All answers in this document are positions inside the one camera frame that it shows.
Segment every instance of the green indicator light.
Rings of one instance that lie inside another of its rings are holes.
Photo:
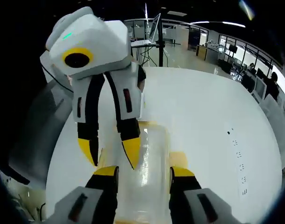
[[[63,39],[66,39],[68,36],[71,36],[72,33],[67,34]]]

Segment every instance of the laptop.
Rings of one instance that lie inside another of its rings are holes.
[[[153,40],[155,38],[155,33],[158,27],[158,23],[159,23],[159,18],[161,16],[161,13],[158,14],[154,20],[153,20],[153,24],[151,27],[151,31],[150,31],[150,35],[148,36],[147,40],[142,40],[142,41],[134,41],[131,43],[131,47],[138,47],[138,46],[144,46],[144,45],[148,45],[151,43],[155,43]]]

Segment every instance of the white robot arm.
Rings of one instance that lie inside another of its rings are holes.
[[[73,115],[78,142],[90,162],[98,161],[99,95],[106,76],[114,98],[118,132],[133,169],[139,160],[141,91],[138,64],[131,61],[127,27],[102,21],[89,7],[69,14],[55,25],[46,42],[54,66],[72,78]]]

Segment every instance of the ceiling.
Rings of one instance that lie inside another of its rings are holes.
[[[146,4],[149,18],[153,18],[161,12],[163,19],[184,22],[210,21],[210,23],[199,25],[252,43],[282,63],[278,44],[274,38],[271,40],[272,37],[275,37],[273,35],[274,30],[270,31],[270,28],[276,27],[276,19],[273,17],[274,11],[282,9],[282,5],[274,5],[259,0],[248,0],[247,2],[255,14],[252,20],[241,10],[238,0],[177,0],[170,2],[165,0],[47,0],[47,5],[49,17],[52,17],[51,23],[55,23],[63,15],[84,6],[90,6],[96,16],[105,20],[145,18]],[[186,13],[187,15],[182,17],[167,14],[169,11]],[[223,23],[211,23],[213,21],[239,23],[245,25],[246,28]]]

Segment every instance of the white tabletop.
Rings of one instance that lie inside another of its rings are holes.
[[[164,67],[145,70],[142,119],[168,130],[171,151],[186,154],[188,168],[202,188],[210,188],[228,203],[240,222],[256,223],[277,197],[282,176],[274,133],[254,98],[240,83],[214,74]],[[116,123],[107,81],[98,111],[102,148]],[[61,198],[85,186],[94,171],[78,146],[76,123],[70,115],[49,167],[47,216]],[[247,194],[242,196],[245,188]]]

